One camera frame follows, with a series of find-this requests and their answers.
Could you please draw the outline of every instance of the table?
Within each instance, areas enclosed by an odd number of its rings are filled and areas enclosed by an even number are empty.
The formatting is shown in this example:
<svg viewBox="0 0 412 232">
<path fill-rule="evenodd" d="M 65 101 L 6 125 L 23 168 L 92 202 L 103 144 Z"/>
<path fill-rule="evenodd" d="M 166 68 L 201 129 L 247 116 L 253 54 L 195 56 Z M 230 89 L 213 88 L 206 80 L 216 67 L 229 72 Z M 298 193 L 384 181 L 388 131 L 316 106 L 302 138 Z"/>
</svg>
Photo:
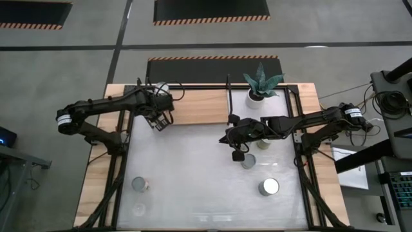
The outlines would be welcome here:
<svg viewBox="0 0 412 232">
<path fill-rule="evenodd" d="M 317 93 L 315 85 L 313 83 L 298 83 L 301 106 L 303 113 L 312 113 L 319 111 L 319 101 L 317 98 Z M 105 97 L 120 96 L 123 94 L 125 84 L 110 84 L 107 87 Z M 98 121 L 98 127 L 106 131 L 115 131 L 117 126 L 119 112 L 106 113 L 100 115 Z M 125 113 L 125 119 L 128 119 L 129 114 Z M 124 121 L 122 129 L 127 127 L 127 120 Z M 314 132 L 318 130 L 319 127 L 309 128 L 308 132 Z M 319 148 L 321 151 L 332 156 L 329 145 L 322 144 Z M 106 151 L 103 146 L 93 147 L 90 159 L 93 159 Z M 349 224 L 346 208 L 344 205 L 341 187 L 337 178 L 335 166 L 332 160 L 323 157 L 322 155 L 314 155 L 314 166 L 317 175 L 317 181 L 322 198 L 329 205 L 331 210 L 338 216 L 338 218 L 345 224 Z M 103 156 L 100 159 L 93 162 L 87 168 L 84 184 L 82 188 L 82 193 L 79 200 L 79 206 L 77 209 L 77 214 L 75 217 L 74 226 L 82 224 L 89 215 L 96 208 L 97 204 L 100 202 L 106 185 L 107 172 L 109 169 L 110 156 Z M 119 168 L 120 162 L 117 162 L 117 170 Z M 114 197 L 109 203 L 108 211 L 106 215 L 105 225 L 110 225 L 111 215 L 113 212 Z M 319 224 L 319 219 L 317 218 L 317 207 L 313 200 L 311 200 L 311 209 L 314 216 L 315 225 Z"/>
</svg>

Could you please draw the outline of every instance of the black metal frame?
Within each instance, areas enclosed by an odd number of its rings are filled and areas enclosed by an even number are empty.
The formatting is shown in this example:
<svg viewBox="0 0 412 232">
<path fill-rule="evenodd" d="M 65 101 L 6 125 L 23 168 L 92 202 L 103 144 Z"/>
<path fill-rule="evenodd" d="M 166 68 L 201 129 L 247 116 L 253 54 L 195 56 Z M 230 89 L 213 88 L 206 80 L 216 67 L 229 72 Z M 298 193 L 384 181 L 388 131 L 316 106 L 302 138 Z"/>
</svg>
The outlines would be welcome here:
<svg viewBox="0 0 412 232">
<path fill-rule="evenodd" d="M 232 113 L 232 90 L 247 90 L 247 89 L 249 89 L 249 86 L 246 85 L 246 84 L 231 85 L 230 81 L 229 81 L 229 78 L 230 78 L 230 76 L 228 75 L 226 83 L 222 84 L 222 85 L 193 84 L 193 85 L 184 85 L 183 87 L 178 85 L 178 86 L 170 86 L 169 89 L 170 90 L 182 90 L 184 88 L 185 90 L 228 90 L 229 91 L 229 108 L 230 108 L 229 110 L 230 110 L 230 113 Z M 125 86 L 124 91 L 127 92 L 128 88 L 129 88 L 129 86 Z M 302 106 L 301 106 L 301 100 L 300 100 L 300 96 L 299 96 L 299 90 L 298 90 L 296 85 L 277 86 L 274 89 L 284 91 L 289 116 L 294 116 L 293 109 L 292 109 L 292 102 L 291 102 L 291 98 L 290 98 L 290 93 L 293 93 L 295 95 L 298 115 L 303 114 L 303 109 L 302 109 Z M 118 126 L 117 126 L 117 131 L 118 132 L 122 130 L 121 125 L 123 124 L 123 118 L 124 118 L 124 112 L 120 113 L 120 116 L 119 116 Z M 127 131 L 129 133 L 131 133 L 131 129 L 133 127 L 133 119 L 134 119 L 134 117 L 132 117 L 132 116 L 129 117 L 129 121 L 128 121 L 128 125 L 127 125 Z M 292 138 L 293 138 L 293 141 L 294 141 L 294 144 L 295 144 L 295 157 L 298 160 L 300 159 L 300 161 L 298 161 L 297 163 L 301 164 L 302 163 L 301 162 L 301 154 L 299 153 L 299 151 L 297 149 L 298 143 L 295 142 L 294 134 L 292 134 L 292 136 L 293 136 Z M 105 197 L 102 200 L 102 202 L 100 203 L 100 204 L 103 203 L 102 207 L 104 209 L 104 213 L 102 213 L 100 215 L 100 221 L 101 222 L 98 223 L 99 227 L 85 227 L 85 228 L 76 227 L 76 228 L 65 230 L 65 231 L 81 232 L 81 231 L 116 231 L 117 230 L 118 212 L 119 212 L 119 209 L 120 209 L 120 199 L 121 199 L 121 196 L 122 196 L 122 188 L 123 188 L 123 177 L 124 177 L 124 173 L 126 172 L 126 163 L 127 163 L 127 155 L 128 155 L 128 143 L 126 143 L 126 146 L 127 146 L 126 147 L 126 152 L 122 156 L 122 161 L 121 161 L 118 177 L 116 178 L 116 180 L 113 183 L 112 183 L 112 180 L 113 180 L 114 171 L 115 171 L 116 156 L 114 156 L 114 158 L 112 157 L 112 159 L 111 159 L 111 162 L 110 162 L 110 165 L 109 165 L 109 171 L 108 171 L 108 180 L 106 182 L 106 188 L 105 188 Z M 316 189 L 316 191 L 319 192 L 319 186 L 318 186 L 318 183 L 317 183 L 317 178 L 316 178 L 316 174 L 315 174 L 315 166 L 314 166 L 314 162 L 313 162 L 312 157 L 308 157 L 308 167 L 309 167 L 309 171 L 310 171 L 310 175 L 311 175 L 310 180 L 311 180 L 314 188 Z M 299 172 L 299 174 L 301 174 L 300 172 L 304 172 L 304 169 L 303 168 L 298 168 L 298 172 Z M 301 175 L 299 175 L 299 181 L 301 183 L 304 209 L 305 209 L 305 213 L 306 213 L 306 220 L 307 220 L 307 223 L 308 223 L 308 230 L 310 230 L 310 231 L 348 231 L 348 230 L 350 230 L 350 231 L 354 231 L 354 232 L 365 231 L 365 230 L 358 230 L 358 229 L 327 227 L 326 220 L 325 220 L 325 217 L 324 217 L 324 213 L 323 213 L 322 209 L 319 207 L 319 205 L 317 205 L 317 210 L 318 210 L 321 225 L 320 226 L 315 226 L 314 225 L 314 218 L 313 218 L 313 215 L 312 215 L 312 209 L 310 207 L 309 192 L 308 192 L 308 189 L 306 188 L 306 186 L 303 184 L 303 181 L 301 179 Z M 107 204 L 109 202 L 109 199 L 111 199 L 111 197 L 114 194 L 114 191 L 113 191 L 113 186 L 114 185 L 116 185 L 116 196 L 115 196 L 115 205 L 114 205 L 111 225 L 110 226 L 105 226 L 106 215 L 107 215 Z"/>
</svg>

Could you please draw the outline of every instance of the black mat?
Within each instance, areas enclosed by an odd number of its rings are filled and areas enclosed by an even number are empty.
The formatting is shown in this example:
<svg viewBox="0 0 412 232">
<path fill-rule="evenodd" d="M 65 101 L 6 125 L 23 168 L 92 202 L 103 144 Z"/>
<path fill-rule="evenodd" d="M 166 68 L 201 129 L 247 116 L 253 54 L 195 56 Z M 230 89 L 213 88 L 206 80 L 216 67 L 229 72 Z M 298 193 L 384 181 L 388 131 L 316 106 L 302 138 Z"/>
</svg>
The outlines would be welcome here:
<svg viewBox="0 0 412 232">
<path fill-rule="evenodd" d="M 154 25 L 269 20 L 266 0 L 156 0 Z"/>
<path fill-rule="evenodd" d="M 71 3 L 0 1 L 0 28 L 60 30 Z"/>
<path fill-rule="evenodd" d="M 155 57 L 147 63 L 146 77 L 152 83 L 161 81 L 181 83 L 245 83 L 244 73 L 255 77 L 262 62 L 266 77 L 282 74 L 276 55 L 270 56 L 212 56 L 212 57 Z"/>
</svg>

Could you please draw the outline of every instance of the white paper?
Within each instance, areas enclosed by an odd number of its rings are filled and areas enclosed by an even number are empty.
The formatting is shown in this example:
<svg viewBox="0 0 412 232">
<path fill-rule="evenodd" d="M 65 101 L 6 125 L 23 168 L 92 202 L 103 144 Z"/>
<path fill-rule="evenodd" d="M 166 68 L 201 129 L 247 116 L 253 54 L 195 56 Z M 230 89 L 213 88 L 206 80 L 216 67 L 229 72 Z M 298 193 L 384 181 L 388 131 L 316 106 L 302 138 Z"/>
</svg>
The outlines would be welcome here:
<svg viewBox="0 0 412 232">
<path fill-rule="evenodd" d="M 335 160 L 340 160 L 354 153 L 356 153 L 356 151 L 332 148 L 332 154 Z M 365 165 L 338 174 L 338 179 L 341 186 L 369 189 Z"/>
</svg>

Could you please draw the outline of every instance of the gray concrete floor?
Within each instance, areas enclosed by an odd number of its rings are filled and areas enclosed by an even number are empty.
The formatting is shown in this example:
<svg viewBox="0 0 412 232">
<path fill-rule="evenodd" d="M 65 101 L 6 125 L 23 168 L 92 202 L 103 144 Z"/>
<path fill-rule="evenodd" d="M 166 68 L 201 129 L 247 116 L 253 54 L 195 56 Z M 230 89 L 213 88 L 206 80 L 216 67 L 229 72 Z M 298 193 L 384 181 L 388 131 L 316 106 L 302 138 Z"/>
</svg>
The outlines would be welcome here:
<svg viewBox="0 0 412 232">
<path fill-rule="evenodd" d="M 0 46 L 114 45 L 126 0 L 76 1 L 61 31 L 0 29 Z M 152 26 L 153 1 L 134 1 L 124 44 L 290 43 L 410 41 L 412 17 L 401 0 L 268 0 L 271 21 Z M 314 82 L 318 96 L 370 81 L 412 54 L 412 46 L 356 48 L 260 48 L 122 51 L 114 83 L 144 77 L 149 57 L 190 55 L 278 55 L 287 82 Z M 69 229 L 74 221 L 89 156 L 81 136 L 57 132 L 56 110 L 79 99 L 100 98 L 112 51 L 0 52 L 0 125 L 19 134 L 17 149 L 51 159 L 50 170 L 33 172 L 41 183 L 27 185 L 20 199 L 15 231 Z M 359 103 L 367 86 L 321 99 L 325 106 Z M 371 106 L 365 118 L 379 118 Z M 368 137 L 372 145 L 387 137 Z M 360 144 L 362 137 L 355 137 Z M 342 135 L 337 144 L 350 144 Z M 344 196 L 351 225 L 398 231 L 377 224 L 376 197 Z"/>
</svg>

